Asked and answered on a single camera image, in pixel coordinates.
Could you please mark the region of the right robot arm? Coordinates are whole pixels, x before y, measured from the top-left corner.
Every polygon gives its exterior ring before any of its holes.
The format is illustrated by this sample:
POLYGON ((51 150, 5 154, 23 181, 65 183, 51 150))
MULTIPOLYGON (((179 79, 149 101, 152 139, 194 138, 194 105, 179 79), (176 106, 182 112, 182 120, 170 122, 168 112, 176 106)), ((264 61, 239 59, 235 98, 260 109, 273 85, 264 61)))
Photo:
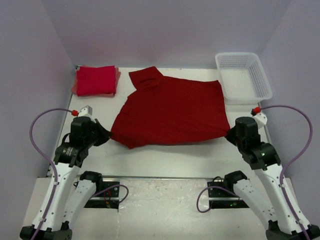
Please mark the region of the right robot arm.
POLYGON ((302 213, 283 175, 276 149, 261 141, 260 126, 253 117, 239 117, 225 138, 237 147, 262 183, 267 197, 263 197, 240 170, 224 176, 223 191, 230 197, 237 195, 246 203, 261 221, 267 239, 314 240, 320 236, 320 228, 302 213))

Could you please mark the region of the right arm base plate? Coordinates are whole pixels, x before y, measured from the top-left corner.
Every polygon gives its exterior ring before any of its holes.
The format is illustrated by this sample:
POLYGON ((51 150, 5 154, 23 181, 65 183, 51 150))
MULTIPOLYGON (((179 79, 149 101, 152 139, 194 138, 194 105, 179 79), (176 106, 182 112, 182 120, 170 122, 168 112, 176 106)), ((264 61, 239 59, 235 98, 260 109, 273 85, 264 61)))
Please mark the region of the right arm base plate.
POLYGON ((241 199, 233 196, 222 189, 212 188, 212 186, 225 188, 221 178, 207 182, 210 189, 207 190, 209 205, 212 209, 247 209, 248 205, 241 199))

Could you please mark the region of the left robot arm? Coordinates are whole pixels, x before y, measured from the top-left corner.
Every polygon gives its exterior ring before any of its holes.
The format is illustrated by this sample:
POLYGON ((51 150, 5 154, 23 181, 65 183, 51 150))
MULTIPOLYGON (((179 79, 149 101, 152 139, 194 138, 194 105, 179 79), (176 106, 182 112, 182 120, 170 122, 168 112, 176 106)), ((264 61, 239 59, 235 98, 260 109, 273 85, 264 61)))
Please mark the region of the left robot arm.
POLYGON ((86 171, 80 178, 82 189, 69 195, 91 147, 103 145, 111 138, 97 119, 78 116, 70 125, 70 132, 64 136, 55 150, 53 175, 44 201, 30 226, 22 227, 22 240, 70 240, 72 223, 91 196, 103 193, 102 175, 86 171))

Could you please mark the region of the dark red t shirt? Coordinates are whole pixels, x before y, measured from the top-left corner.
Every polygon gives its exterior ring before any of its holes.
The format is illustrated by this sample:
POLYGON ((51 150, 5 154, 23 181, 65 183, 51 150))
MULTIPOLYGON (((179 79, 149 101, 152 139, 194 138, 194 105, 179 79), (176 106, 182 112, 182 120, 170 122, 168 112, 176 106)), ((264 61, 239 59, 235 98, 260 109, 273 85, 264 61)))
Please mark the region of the dark red t shirt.
POLYGON ((219 81, 165 76, 154 66, 129 77, 135 91, 111 127, 112 140, 129 149, 202 142, 230 130, 219 81))

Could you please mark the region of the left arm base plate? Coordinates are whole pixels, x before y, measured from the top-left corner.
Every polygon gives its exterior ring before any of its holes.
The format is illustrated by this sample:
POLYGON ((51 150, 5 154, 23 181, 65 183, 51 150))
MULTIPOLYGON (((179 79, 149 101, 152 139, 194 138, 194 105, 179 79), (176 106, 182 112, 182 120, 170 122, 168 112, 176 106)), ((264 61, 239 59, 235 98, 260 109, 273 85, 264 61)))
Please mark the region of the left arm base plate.
POLYGON ((100 191, 110 188, 108 191, 88 200, 84 208, 86 209, 119 209, 119 181, 103 181, 100 191))

